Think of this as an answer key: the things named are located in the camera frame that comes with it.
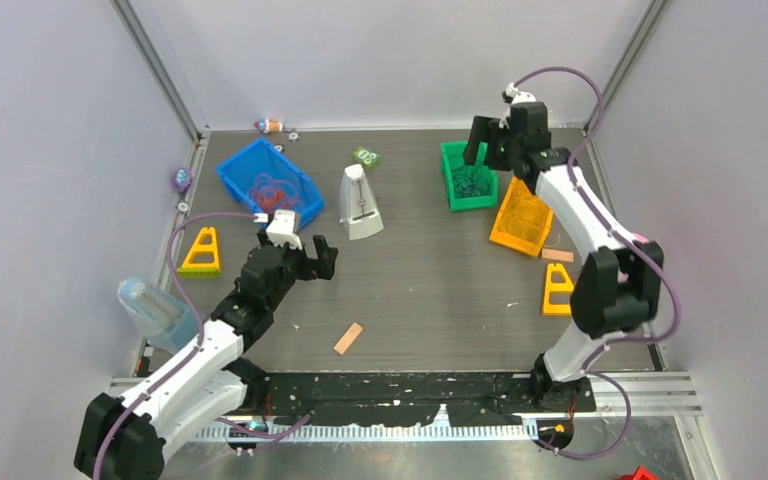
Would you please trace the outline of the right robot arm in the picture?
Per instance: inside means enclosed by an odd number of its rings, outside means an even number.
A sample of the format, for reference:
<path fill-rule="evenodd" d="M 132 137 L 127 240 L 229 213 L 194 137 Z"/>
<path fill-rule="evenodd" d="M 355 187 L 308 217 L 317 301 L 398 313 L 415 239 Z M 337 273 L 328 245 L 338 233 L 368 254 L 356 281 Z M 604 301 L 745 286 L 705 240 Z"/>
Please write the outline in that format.
<path fill-rule="evenodd" d="M 572 322 L 529 375 L 530 401 L 556 410 L 608 347 L 632 340 L 635 330 L 654 319 L 663 251 L 622 227 L 594 197 L 574 154 L 553 147 L 544 103 L 510 103 L 502 118 L 475 116 L 464 163 L 474 164 L 480 151 L 484 166 L 512 172 L 552 210 L 583 261 L 570 296 Z"/>

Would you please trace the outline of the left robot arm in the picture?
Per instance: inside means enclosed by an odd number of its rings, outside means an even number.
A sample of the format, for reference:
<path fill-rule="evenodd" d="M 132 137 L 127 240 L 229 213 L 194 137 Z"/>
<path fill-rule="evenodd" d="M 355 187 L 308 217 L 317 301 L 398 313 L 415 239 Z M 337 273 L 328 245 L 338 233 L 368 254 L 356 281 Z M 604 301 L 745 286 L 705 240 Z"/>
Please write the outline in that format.
<path fill-rule="evenodd" d="M 258 240 L 203 333 L 125 393 L 100 393 L 88 404 L 73 460 L 78 471 L 90 479 L 157 479 L 215 419 L 265 405 L 266 373 L 243 355 L 296 283 L 333 278 L 339 251 L 322 235 L 313 238 L 314 257 L 296 236 L 261 229 Z"/>

